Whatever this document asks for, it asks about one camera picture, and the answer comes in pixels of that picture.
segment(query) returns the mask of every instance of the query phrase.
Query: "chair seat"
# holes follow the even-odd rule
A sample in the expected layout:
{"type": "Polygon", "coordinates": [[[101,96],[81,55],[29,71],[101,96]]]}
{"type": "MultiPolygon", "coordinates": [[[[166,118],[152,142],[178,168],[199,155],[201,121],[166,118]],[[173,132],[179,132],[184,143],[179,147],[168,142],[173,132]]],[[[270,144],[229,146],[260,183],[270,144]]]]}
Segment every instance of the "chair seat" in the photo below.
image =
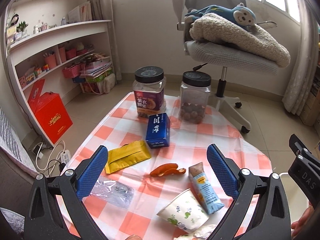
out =
{"type": "Polygon", "coordinates": [[[199,62],[269,75],[278,73],[278,65],[271,60],[212,42],[187,41],[185,49],[188,55],[199,62]]]}

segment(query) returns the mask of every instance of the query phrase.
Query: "red gift box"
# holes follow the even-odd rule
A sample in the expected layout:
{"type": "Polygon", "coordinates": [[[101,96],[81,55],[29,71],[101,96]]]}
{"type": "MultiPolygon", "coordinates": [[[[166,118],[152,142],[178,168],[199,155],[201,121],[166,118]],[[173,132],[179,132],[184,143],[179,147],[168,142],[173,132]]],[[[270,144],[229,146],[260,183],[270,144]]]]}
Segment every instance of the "red gift box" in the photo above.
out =
{"type": "Polygon", "coordinates": [[[60,95],[56,93],[41,95],[34,114],[52,143],[56,143],[72,125],[60,95]]]}

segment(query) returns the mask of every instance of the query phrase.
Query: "yellow snack package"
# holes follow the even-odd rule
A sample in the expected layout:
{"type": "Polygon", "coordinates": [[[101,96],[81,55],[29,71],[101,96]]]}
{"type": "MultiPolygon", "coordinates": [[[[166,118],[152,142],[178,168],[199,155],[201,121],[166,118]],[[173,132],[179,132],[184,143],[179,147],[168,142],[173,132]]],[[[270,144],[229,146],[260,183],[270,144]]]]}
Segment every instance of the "yellow snack package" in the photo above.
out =
{"type": "Polygon", "coordinates": [[[150,158],[151,155],[145,141],[134,141],[110,150],[108,152],[108,162],[104,169],[106,174],[110,174],[150,158]]]}

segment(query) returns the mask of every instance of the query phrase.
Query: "plastic jar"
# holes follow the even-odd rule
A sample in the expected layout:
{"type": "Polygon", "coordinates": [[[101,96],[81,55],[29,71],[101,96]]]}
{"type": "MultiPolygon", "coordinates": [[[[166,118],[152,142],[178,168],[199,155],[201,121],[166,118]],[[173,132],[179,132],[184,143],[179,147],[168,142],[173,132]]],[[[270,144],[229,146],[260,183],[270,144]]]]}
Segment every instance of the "plastic jar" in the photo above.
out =
{"type": "Polygon", "coordinates": [[[166,78],[162,68],[142,67],[134,73],[133,91],[138,116],[148,118],[165,112],[164,87],[166,78]]]}
{"type": "Polygon", "coordinates": [[[180,92],[180,117],[189,122],[201,123],[211,92],[211,76],[199,71],[183,73],[180,92]]]}

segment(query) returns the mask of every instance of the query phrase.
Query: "plush toy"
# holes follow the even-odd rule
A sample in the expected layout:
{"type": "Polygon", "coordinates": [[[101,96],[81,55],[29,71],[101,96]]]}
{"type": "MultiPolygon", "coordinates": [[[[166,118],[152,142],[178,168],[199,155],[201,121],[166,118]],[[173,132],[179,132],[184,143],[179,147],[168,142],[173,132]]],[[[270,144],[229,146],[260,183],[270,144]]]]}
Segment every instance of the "plush toy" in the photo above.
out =
{"type": "Polygon", "coordinates": [[[196,19],[201,18],[207,13],[215,13],[230,22],[242,27],[246,30],[246,26],[254,25],[256,22],[256,16],[249,8],[244,7],[243,3],[233,9],[228,9],[218,5],[211,5],[201,10],[192,10],[186,14],[187,18],[185,22],[194,22],[196,19]]]}

